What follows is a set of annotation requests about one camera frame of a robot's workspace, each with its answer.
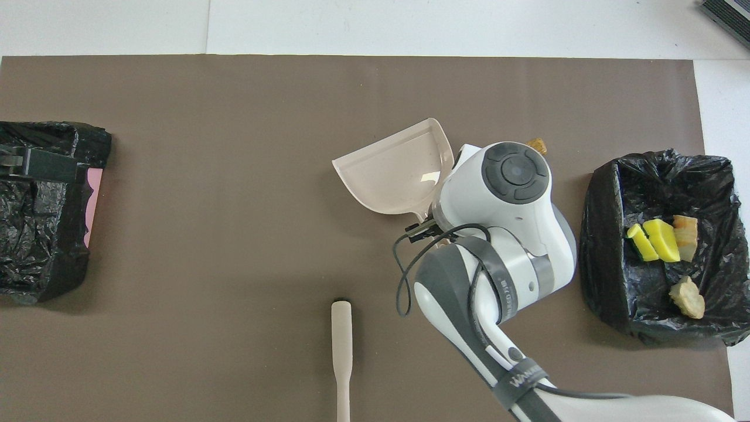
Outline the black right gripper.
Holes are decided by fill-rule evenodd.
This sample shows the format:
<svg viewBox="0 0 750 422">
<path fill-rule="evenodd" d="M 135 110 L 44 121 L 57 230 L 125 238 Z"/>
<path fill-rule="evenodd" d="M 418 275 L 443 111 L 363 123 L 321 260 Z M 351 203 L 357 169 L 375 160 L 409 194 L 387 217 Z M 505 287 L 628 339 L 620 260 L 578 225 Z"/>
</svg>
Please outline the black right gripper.
<svg viewBox="0 0 750 422">
<path fill-rule="evenodd" d="M 435 219 L 428 219 L 426 222 L 415 223 L 405 227 L 405 237 L 409 241 L 421 241 L 429 238 L 437 242 L 454 242 L 455 235 L 452 233 L 445 234 L 445 230 L 439 226 Z"/>
</svg>

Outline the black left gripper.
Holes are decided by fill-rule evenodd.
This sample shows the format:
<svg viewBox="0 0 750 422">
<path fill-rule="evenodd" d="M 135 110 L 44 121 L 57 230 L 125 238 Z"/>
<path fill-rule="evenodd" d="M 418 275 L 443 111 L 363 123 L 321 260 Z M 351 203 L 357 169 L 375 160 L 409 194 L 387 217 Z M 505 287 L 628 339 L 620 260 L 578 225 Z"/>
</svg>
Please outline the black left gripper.
<svg viewBox="0 0 750 422">
<path fill-rule="evenodd" d="M 1 149 L 1 177 L 75 183 L 77 160 L 41 149 Z"/>
</svg>

